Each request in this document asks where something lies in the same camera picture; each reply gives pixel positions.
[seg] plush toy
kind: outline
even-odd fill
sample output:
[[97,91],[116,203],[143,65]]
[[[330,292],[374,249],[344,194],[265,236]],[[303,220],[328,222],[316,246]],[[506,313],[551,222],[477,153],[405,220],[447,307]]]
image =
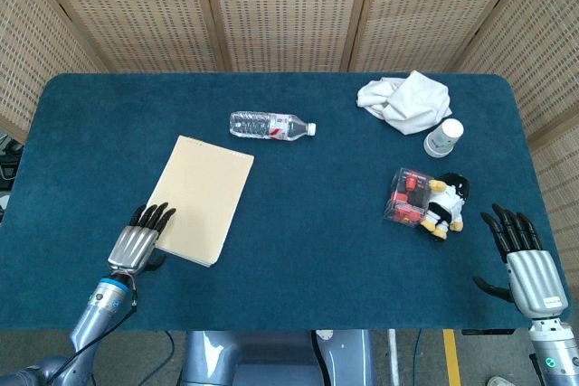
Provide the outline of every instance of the plush toy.
[[469,180],[464,176],[448,173],[429,182],[431,195],[428,211],[420,224],[433,236],[446,240],[446,233],[462,231],[462,205],[469,197]]

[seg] clear plastic box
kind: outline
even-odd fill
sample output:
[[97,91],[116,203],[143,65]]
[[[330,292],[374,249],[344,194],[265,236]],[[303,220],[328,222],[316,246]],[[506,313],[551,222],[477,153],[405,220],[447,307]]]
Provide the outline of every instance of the clear plastic box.
[[401,167],[392,180],[384,217],[408,226],[418,225],[428,208],[431,179],[427,174]]

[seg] robotic hand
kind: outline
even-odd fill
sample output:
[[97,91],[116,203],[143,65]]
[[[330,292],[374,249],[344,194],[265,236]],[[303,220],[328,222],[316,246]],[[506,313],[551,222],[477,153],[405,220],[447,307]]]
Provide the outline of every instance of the robotic hand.
[[507,267],[510,288],[473,278],[485,293],[514,303],[532,321],[529,335],[536,353],[530,358],[542,385],[579,386],[579,351],[571,326],[559,320],[569,306],[551,254],[543,250],[533,223],[522,213],[493,204],[498,216],[483,212],[498,253]]
[[[167,203],[137,208],[120,233],[109,255],[110,274],[102,278],[90,296],[81,319],[71,332],[74,354],[68,359],[51,356],[19,372],[0,377],[0,386],[85,386],[91,376],[100,341],[137,312],[137,274],[159,268],[165,255],[151,260],[160,233],[175,209],[165,212]],[[132,295],[129,311],[110,326],[113,316]]]

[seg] teal felt surface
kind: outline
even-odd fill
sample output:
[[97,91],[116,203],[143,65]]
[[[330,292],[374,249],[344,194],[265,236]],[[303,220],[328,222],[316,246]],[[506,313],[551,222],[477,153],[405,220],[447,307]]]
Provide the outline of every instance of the teal felt surface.
[[[178,135],[255,155],[222,256],[168,256],[138,279],[138,329],[503,328],[528,324],[471,276],[508,283],[479,217],[493,202],[533,219],[560,268],[509,85],[430,74],[465,126],[427,156],[356,107],[388,73],[67,74],[46,86],[0,228],[0,327],[70,328]],[[294,143],[230,135],[235,110],[316,122]],[[382,215],[400,166],[470,179],[462,233],[439,243]]]

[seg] notepad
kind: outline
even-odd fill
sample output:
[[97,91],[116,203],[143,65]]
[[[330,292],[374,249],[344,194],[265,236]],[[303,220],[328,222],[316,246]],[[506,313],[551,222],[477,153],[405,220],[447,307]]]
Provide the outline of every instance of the notepad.
[[148,200],[176,208],[157,247],[212,266],[223,249],[252,164],[253,155],[180,136]]

